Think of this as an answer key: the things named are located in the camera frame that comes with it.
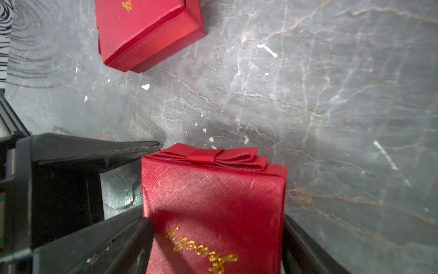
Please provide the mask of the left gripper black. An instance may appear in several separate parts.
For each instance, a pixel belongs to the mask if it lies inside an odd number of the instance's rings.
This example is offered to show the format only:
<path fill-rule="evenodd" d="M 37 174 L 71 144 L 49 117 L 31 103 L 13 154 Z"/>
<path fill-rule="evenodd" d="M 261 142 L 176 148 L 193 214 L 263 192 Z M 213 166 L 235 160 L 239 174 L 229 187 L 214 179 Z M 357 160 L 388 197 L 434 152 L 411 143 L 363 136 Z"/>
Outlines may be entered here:
<path fill-rule="evenodd" d="M 86 260 L 143 217 L 104 220 L 101 173 L 159 152 L 158 141 L 45 133 L 1 138 L 1 262 Z"/>

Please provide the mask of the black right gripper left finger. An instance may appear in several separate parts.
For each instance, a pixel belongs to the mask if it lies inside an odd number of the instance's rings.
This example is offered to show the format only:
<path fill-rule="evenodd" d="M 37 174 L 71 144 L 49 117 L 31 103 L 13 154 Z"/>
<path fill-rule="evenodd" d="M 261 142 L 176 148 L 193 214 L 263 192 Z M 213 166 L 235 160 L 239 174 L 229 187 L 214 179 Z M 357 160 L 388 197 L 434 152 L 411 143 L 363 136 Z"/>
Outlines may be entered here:
<path fill-rule="evenodd" d="M 33 260 L 35 274 L 144 274 L 154 239 L 154 225 L 141 218 L 86 260 Z"/>

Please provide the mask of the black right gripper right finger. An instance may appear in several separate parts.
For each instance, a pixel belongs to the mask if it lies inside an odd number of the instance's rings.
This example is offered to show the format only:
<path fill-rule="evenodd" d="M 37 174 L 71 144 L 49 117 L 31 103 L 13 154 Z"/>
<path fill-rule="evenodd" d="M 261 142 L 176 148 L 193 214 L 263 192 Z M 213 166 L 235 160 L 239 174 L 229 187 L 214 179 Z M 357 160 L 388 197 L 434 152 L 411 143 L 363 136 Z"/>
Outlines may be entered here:
<path fill-rule="evenodd" d="M 350 274 L 290 216 L 285 216 L 282 264 L 286 274 Z"/>

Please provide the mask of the red jewelry box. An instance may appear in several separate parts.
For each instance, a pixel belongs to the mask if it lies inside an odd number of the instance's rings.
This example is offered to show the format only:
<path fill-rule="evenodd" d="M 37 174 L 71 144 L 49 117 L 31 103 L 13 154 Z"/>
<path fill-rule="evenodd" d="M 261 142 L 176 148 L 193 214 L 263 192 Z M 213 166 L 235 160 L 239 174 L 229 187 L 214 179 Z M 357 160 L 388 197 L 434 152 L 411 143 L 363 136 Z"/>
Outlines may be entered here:
<path fill-rule="evenodd" d="M 199 0 L 95 1 L 98 49 L 113 69 L 142 73 L 206 35 Z"/>

